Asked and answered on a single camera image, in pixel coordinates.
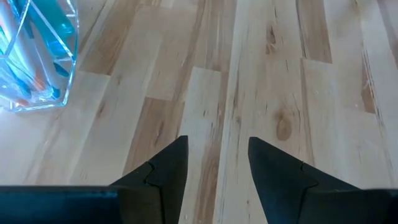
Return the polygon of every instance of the black object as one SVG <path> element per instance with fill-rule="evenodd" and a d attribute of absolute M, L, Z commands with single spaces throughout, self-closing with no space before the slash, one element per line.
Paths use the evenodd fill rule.
<path fill-rule="evenodd" d="M 249 161 L 269 224 L 398 223 L 398 190 L 360 190 L 259 138 Z"/>
<path fill-rule="evenodd" d="M 178 223 L 187 170 L 182 136 L 109 187 L 0 187 L 0 223 Z"/>

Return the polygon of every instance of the wood knot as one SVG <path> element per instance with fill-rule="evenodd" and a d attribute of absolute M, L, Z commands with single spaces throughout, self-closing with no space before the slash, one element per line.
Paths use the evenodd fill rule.
<path fill-rule="evenodd" d="M 281 109 L 277 114 L 277 119 L 276 136 L 280 141 L 286 141 L 292 135 L 292 122 L 289 111 L 285 108 Z"/>

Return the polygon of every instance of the light wood flooring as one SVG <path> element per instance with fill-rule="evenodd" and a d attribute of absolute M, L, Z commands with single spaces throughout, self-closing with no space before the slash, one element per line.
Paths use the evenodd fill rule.
<path fill-rule="evenodd" d="M 79 0 L 68 105 L 0 113 L 0 184 L 108 185 L 189 135 L 180 223 L 265 223 L 248 139 L 398 187 L 398 1 Z"/>

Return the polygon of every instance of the clear plastic container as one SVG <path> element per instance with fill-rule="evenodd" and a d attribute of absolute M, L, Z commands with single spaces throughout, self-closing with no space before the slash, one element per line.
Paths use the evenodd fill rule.
<path fill-rule="evenodd" d="M 74 0 L 0 0 L 0 107 L 64 106 L 76 64 Z"/>

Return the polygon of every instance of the black plastic piece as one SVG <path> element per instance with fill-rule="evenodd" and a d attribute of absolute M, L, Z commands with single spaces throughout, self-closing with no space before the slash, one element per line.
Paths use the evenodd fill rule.
<path fill-rule="evenodd" d="M 398 223 L 397 190 L 360 190 L 259 138 L 249 161 L 269 224 Z"/>
<path fill-rule="evenodd" d="M 0 223 L 178 223 L 188 138 L 109 187 L 0 187 Z"/>

